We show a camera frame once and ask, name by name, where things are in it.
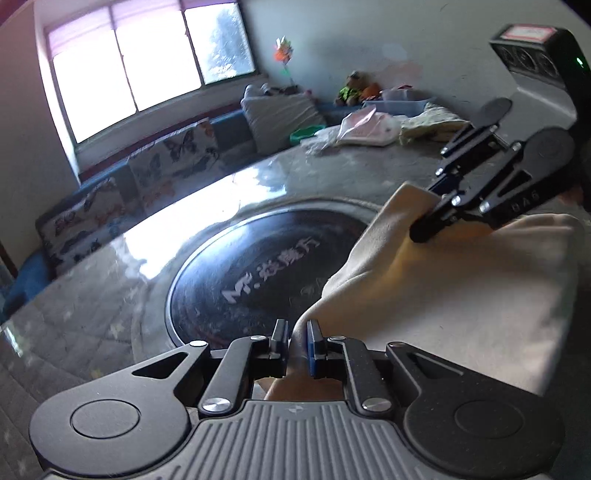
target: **gray cushion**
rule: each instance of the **gray cushion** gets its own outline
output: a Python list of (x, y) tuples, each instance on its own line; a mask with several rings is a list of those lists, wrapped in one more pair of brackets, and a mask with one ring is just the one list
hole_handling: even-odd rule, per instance
[(290, 135), (300, 128), (326, 125), (305, 94), (243, 98), (241, 105), (261, 155), (289, 148)]

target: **beige cloth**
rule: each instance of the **beige cloth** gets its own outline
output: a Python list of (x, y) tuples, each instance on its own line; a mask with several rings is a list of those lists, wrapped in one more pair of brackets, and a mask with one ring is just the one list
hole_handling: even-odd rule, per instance
[[(573, 311), (582, 225), (569, 215), (531, 215), (494, 232), (462, 222), (413, 243), (410, 226), (438, 199), (411, 184), (394, 194), (297, 322), (289, 375), (270, 398), (305, 400), (322, 389), (302, 359), (314, 318), (325, 336), (376, 350), (400, 340), (525, 390), (545, 389)], [(337, 395), (316, 396), (323, 394)]]

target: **plastic storage box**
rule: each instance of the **plastic storage box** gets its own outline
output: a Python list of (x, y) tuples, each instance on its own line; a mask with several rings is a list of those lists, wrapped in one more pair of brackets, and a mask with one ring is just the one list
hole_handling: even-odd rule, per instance
[(385, 90), (382, 94), (384, 100), (364, 102), (364, 106), (376, 106), (378, 112), (390, 115), (417, 116), (425, 111), (429, 102), (434, 102), (435, 97), (414, 89)]

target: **pillow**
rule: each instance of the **pillow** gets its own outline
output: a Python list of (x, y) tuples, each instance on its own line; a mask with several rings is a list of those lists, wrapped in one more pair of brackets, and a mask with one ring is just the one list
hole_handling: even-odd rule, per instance
[(159, 138), (128, 163), (148, 216), (226, 175), (209, 118)]
[(115, 179), (100, 182), (78, 203), (40, 228), (51, 266), (62, 275), (84, 257), (133, 227)]
[(290, 135), (300, 128), (326, 125), (305, 93), (243, 98), (241, 105), (261, 155), (289, 148)]

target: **glossy table surface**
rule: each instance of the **glossy table surface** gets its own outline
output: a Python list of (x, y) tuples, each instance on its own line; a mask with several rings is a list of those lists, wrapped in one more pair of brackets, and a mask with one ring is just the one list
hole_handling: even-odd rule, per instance
[(337, 199), (371, 216), (406, 180), (426, 186), (438, 144), (280, 153), (161, 210), (57, 279), (2, 326), (0, 478), (41, 473), (28, 423), (46, 398), (174, 348), (164, 303), (180, 267), (229, 225)]

